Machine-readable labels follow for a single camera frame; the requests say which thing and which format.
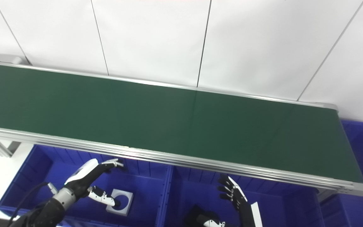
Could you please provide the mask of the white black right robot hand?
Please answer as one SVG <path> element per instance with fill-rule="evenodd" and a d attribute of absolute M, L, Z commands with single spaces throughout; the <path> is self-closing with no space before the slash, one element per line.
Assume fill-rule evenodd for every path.
<path fill-rule="evenodd" d="M 262 220 L 258 203 L 248 203 L 241 187 L 228 175 L 220 174 L 217 187 L 221 193 L 219 197 L 229 200 L 239 215 L 241 227 L 262 227 Z"/>

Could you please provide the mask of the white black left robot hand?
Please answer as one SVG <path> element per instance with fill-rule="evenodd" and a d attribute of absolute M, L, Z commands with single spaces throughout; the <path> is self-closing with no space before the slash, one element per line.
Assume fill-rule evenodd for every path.
<path fill-rule="evenodd" d="M 92 183 L 102 174 L 109 173 L 112 168 L 124 168 L 124 164 L 118 158 L 99 163 L 96 158 L 90 159 L 79 167 L 65 182 L 64 187 L 72 190 L 76 200 L 81 197 L 89 197 L 99 203 L 111 207 L 119 207 L 121 202 L 112 198 L 103 189 L 92 186 Z"/>

